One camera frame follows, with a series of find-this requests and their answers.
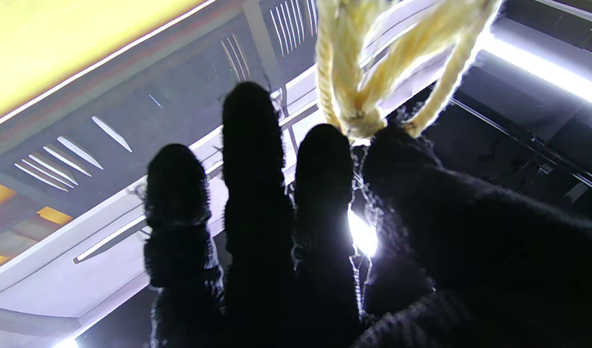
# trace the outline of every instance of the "fluorescent light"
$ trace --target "fluorescent light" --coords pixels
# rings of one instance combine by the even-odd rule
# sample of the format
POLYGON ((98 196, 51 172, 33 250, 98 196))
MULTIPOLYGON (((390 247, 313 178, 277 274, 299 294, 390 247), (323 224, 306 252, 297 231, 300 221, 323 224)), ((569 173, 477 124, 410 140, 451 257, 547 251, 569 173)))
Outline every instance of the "fluorescent light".
POLYGON ((592 103, 592 81, 572 71, 495 37, 485 38, 483 49, 592 103))
POLYGON ((64 339, 64 341, 61 341, 60 343, 57 343, 55 346, 53 346, 53 348, 79 348, 79 346, 77 345, 77 341, 68 338, 64 339))
POLYGON ((351 209, 347 211, 347 222, 350 225, 352 240, 358 249, 369 257, 375 255, 378 249, 378 236, 375 234, 375 229, 356 216, 351 209))
POLYGON ((90 247, 88 250, 84 251, 81 255, 77 256, 77 261, 81 261, 84 258, 90 256, 94 251, 98 250, 100 247, 102 247, 103 245, 108 243, 113 238, 117 237, 120 233, 123 233, 127 229, 130 229, 130 227, 135 226, 136 224, 138 224, 139 222, 142 222, 145 219, 146 219, 146 216, 142 215, 142 216, 139 216, 138 218, 135 218, 135 220, 133 220, 129 223, 126 223, 126 225, 124 225, 123 227, 117 229, 117 231, 108 235, 107 238, 104 238, 100 242, 97 242, 93 247, 90 247))

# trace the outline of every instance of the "light strip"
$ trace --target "light strip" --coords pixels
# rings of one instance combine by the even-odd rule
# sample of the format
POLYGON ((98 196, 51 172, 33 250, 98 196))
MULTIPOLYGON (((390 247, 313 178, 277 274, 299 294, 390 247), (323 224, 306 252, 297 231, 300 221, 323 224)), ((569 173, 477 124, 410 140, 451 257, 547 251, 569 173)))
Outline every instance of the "light strip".
POLYGON ((159 27, 158 29, 155 29, 153 31, 150 31, 150 33, 145 34, 144 36, 138 38, 137 40, 127 44, 126 46, 118 49, 117 51, 113 52, 112 54, 108 55, 107 57, 101 59, 101 61, 89 66, 88 68, 83 69, 82 71, 79 71, 78 73, 75 73, 75 75, 72 75, 71 77, 68 77, 68 79, 64 80, 63 82, 60 82, 57 86, 55 86, 54 88, 51 88, 50 90, 47 90, 45 93, 42 93, 41 95, 39 95, 38 97, 32 99, 31 101, 25 103, 24 105, 20 106, 19 108, 16 108, 15 110, 13 110, 12 112, 6 114, 4 117, 0 118, 0 125, 6 121, 8 121, 9 119, 11 119, 12 117, 15 117, 16 115, 18 115, 19 113, 24 112, 26 109, 30 108, 31 106, 35 105, 36 103, 42 101, 43 99, 45 99, 46 97, 50 96, 51 94, 57 92, 58 90, 64 88, 65 86, 67 86, 68 84, 70 84, 72 81, 75 81, 76 79, 79 79, 79 77, 86 75, 87 73, 103 66, 104 64, 106 64, 108 61, 112 60, 113 58, 116 58, 117 56, 121 55, 122 53, 128 51, 129 49, 137 46, 138 44, 141 44, 142 42, 146 41, 147 39, 154 37, 155 35, 165 31, 166 29, 174 26, 175 24, 178 24, 179 22, 185 20, 188 17, 191 17, 193 14, 197 13, 198 11, 204 9, 205 7, 208 7, 210 4, 212 4, 213 2, 215 2, 216 0, 207 0, 206 2, 204 2, 203 4, 199 4, 199 6, 195 7, 194 9, 188 11, 187 13, 179 16, 178 18, 175 18, 174 20, 171 20, 170 22, 167 22, 164 26, 159 27))
POLYGON ((36 161, 40 165, 43 165, 44 167, 50 169, 54 173, 61 175, 63 178, 66 178, 66 180, 70 181, 71 183, 73 183, 75 185, 79 185, 79 183, 77 183, 77 181, 74 179, 73 175, 68 170, 65 170, 64 168, 60 167, 59 165, 56 165, 52 161, 43 157, 42 155, 34 152, 33 154, 29 155, 28 157, 31 158, 32 160, 36 161))
POLYGON ((39 175, 38 175, 38 174, 36 174, 35 172, 32 172, 32 171, 31 171, 29 168, 27 168, 27 166, 26 166, 25 164, 18 164, 18 163, 15 163, 15 167, 17 167, 17 168, 21 169, 22 171, 26 172, 27 174, 30 174, 30 175, 31 175, 31 176, 33 176, 34 178, 37 178, 38 180, 40 180, 40 181, 42 181, 42 182, 44 182, 44 183, 46 183, 46 184, 48 184, 48 185, 51 185, 51 186, 53 186, 53 187, 55 187, 55 188, 58 188, 58 189, 61 189, 62 191, 66 191, 66 192, 68 192, 68 190, 67 190, 66 188, 64 188, 64 187, 60 187, 59 185, 57 185, 57 184, 55 183, 55 181, 51 182, 51 181, 47 180, 48 178, 43 178, 42 176, 39 176, 39 175))
POLYGON ((101 164, 99 163, 99 161, 97 161, 88 152, 88 150, 86 150, 85 148, 81 147, 80 145, 78 145, 77 143, 75 143, 74 141, 72 141, 71 139, 69 139, 68 137, 59 136, 58 137, 58 141, 59 141, 60 144, 66 146, 70 151, 74 152, 75 154, 77 154, 82 159, 84 159, 84 160, 92 163, 95 167, 100 168, 100 169, 104 169, 101 166, 101 164))
POLYGON ((58 178, 57 176, 55 176, 54 174, 51 174, 49 172, 47 172, 46 170, 43 170, 42 168, 38 167, 37 165, 34 165, 33 163, 31 163, 30 161, 26 160, 26 159, 22 159, 21 160, 23 163, 25 163, 26 165, 30 166, 31 168, 34 168, 35 170, 38 170, 39 172, 41 172, 42 174, 45 174, 47 176, 49 176, 50 178, 53 178, 57 181, 59 181, 60 183, 66 185, 67 187, 70 188, 74 188, 73 185, 69 184, 66 180, 58 178))
POLYGON ((57 148, 53 145, 45 145, 42 148, 44 148, 44 151, 50 153, 53 157, 57 158, 58 160, 61 160, 62 162, 79 170, 80 172, 82 172, 83 174, 85 174, 87 176, 92 176, 88 172, 88 170, 85 167, 83 167, 83 165, 79 161, 73 159, 73 157, 69 156, 68 154, 66 154, 66 152, 60 150, 59 148, 57 148))
POLYGON ((94 123, 96 125, 101 127, 101 129, 104 130, 104 132, 108 136, 112 137, 113 140, 117 141, 119 145, 122 145, 126 150, 128 150, 128 152, 133 151, 133 150, 131 150, 131 147, 126 142, 126 139, 124 139, 124 137, 120 133, 118 133, 118 131, 115 130, 112 126, 108 125, 107 122, 104 122, 102 119, 100 119, 97 116, 92 116, 92 121, 94 121, 94 123))
POLYGON ((499 38, 484 38, 483 49, 592 103, 592 81, 574 72, 499 38))
POLYGON ((142 216, 139 216, 138 218, 135 218, 135 220, 133 220, 129 223, 126 223, 126 225, 124 225, 123 227, 117 229, 115 232, 108 235, 107 238, 104 238, 100 242, 97 242, 93 247, 90 247, 88 250, 81 253, 81 255, 77 256, 77 260, 81 261, 84 258, 90 256, 94 251, 98 250, 100 247, 102 247, 103 245, 108 243, 113 238, 117 237, 120 233, 125 232, 127 229, 130 229, 130 227, 135 226, 136 224, 138 224, 139 222, 142 222, 145 219, 146 219, 146 216, 142 215, 142 216))

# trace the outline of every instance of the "air vent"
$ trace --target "air vent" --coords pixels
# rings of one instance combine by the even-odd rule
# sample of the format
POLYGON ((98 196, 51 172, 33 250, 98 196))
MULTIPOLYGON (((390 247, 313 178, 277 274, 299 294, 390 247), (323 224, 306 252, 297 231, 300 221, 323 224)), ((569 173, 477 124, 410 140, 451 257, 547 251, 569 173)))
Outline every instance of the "air vent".
POLYGON ((61 160, 62 162, 79 170, 80 172, 82 172, 83 174, 85 174, 87 176, 92 176, 90 174, 90 172, 88 172, 88 170, 84 167, 84 165, 81 164, 80 161, 77 161, 73 156, 70 156, 69 154, 67 154, 66 151, 61 150, 60 148, 57 148, 55 145, 46 145, 46 146, 43 146, 42 148, 44 148, 44 150, 46 152, 48 152, 49 154, 51 154, 53 157, 57 158, 58 160, 61 160))
POLYGON ((251 72, 249 71, 249 64, 247 58, 240 48, 238 38, 236 35, 230 35, 229 37, 221 40, 221 45, 227 56, 230 66, 238 77, 238 81, 246 81, 251 79, 251 72))
POLYGON ((40 172, 39 170, 36 170, 35 168, 30 167, 26 163, 15 163, 15 167, 21 169, 22 171, 26 172, 27 174, 30 174, 34 178, 37 178, 38 180, 44 182, 47 185, 50 185, 52 187, 61 189, 62 191, 68 192, 68 189, 66 189, 66 187, 64 185, 62 185, 59 181, 54 180, 53 178, 40 172))
POLYGON ((77 183, 77 181, 75 180, 75 178, 73 177, 73 175, 71 174, 71 172, 69 172, 68 170, 62 168, 62 166, 60 166, 60 165, 52 162, 51 160, 47 159, 46 157, 44 157, 44 156, 42 156, 40 154, 37 154, 37 153, 33 153, 30 156, 28 156, 28 157, 30 159, 36 161, 40 165, 48 168, 52 172, 55 172, 59 176, 62 176, 64 178, 66 178, 66 180, 70 181, 71 183, 73 183, 75 185, 79 185, 79 183, 77 183))
POLYGON ((67 187, 74 188, 73 183, 71 183, 70 181, 66 180, 66 178, 64 178, 63 176, 57 174, 56 172, 53 172, 53 171, 49 170, 48 168, 40 165, 36 161, 31 160, 31 159, 27 159, 27 160, 26 159, 22 159, 21 161, 23 163, 25 163, 26 165, 30 166, 31 168, 34 168, 35 170, 38 170, 42 174, 45 174, 46 176, 49 176, 50 178, 59 181, 60 183, 66 185, 67 187))
POLYGON ((104 122, 102 119, 98 118, 97 116, 92 116, 92 121, 94 121, 94 123, 96 123, 96 125, 101 127, 101 129, 104 130, 104 132, 106 134, 108 134, 108 136, 112 137, 113 140, 117 141, 119 145, 122 145, 126 150, 128 150, 128 152, 133 151, 133 150, 131 150, 131 147, 128 146, 126 139, 124 139, 124 137, 121 136, 117 132, 117 130, 115 130, 112 126, 108 125, 107 122, 104 122))
POLYGON ((286 0, 270 11, 274 31, 279 41, 281 57, 289 55, 294 49, 301 46, 307 37, 305 35, 305 22, 309 23, 311 36, 317 31, 317 13, 315 4, 311 0, 305 2, 308 18, 303 20, 300 11, 300 0, 286 0))
POLYGON ((60 144, 66 146, 70 151, 77 154, 82 159, 92 163, 95 167, 104 169, 99 161, 97 161, 87 150, 82 148, 80 145, 69 139, 68 137, 61 136, 58 137, 58 141, 60 144))

